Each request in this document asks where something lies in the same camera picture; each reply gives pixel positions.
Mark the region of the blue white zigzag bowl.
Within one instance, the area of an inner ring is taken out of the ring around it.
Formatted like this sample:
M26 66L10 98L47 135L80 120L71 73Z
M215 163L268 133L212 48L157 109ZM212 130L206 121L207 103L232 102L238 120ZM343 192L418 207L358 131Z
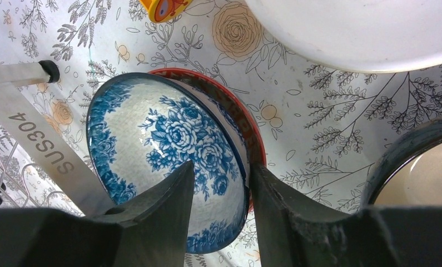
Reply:
M163 88L140 126L151 169L169 174L192 161L200 202L226 197L252 206L250 167L265 164L266 155L247 108L223 85L198 72L162 68L152 74Z

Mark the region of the orange bowl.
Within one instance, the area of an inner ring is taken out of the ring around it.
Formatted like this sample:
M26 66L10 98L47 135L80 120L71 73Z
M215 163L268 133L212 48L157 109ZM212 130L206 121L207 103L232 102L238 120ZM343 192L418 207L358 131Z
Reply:
M442 1L248 1L297 55L339 70L392 73L442 64Z

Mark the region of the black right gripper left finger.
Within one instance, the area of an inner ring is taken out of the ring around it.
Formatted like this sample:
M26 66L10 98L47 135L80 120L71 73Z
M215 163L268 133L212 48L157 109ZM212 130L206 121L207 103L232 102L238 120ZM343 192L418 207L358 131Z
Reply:
M194 168L95 217L0 209L0 266L183 266Z

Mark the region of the steel two-tier dish rack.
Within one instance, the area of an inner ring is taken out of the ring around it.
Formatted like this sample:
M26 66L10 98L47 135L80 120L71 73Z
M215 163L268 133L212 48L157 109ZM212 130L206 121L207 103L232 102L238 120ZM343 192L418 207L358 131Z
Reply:
M59 78L51 60L0 65L0 124L85 215L101 215L115 203L100 179L17 90Z

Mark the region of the white blue floral bowl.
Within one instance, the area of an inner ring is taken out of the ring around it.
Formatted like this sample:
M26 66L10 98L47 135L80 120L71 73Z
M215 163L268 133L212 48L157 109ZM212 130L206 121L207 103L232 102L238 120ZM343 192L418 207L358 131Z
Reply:
M192 162L188 253L213 253L238 237L249 201L246 141L200 88L149 73L110 78L89 105L86 135L96 173L117 204Z

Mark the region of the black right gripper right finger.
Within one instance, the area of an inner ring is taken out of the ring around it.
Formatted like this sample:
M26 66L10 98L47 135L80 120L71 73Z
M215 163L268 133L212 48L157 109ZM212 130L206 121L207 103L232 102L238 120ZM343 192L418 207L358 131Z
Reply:
M367 206L347 214L251 166L262 266L442 266L442 206Z

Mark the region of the teal blue bowl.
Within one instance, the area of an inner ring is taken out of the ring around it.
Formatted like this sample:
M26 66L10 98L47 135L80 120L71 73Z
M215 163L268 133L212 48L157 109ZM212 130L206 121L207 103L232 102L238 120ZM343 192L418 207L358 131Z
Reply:
M391 144L369 172L360 205L442 205L442 116Z

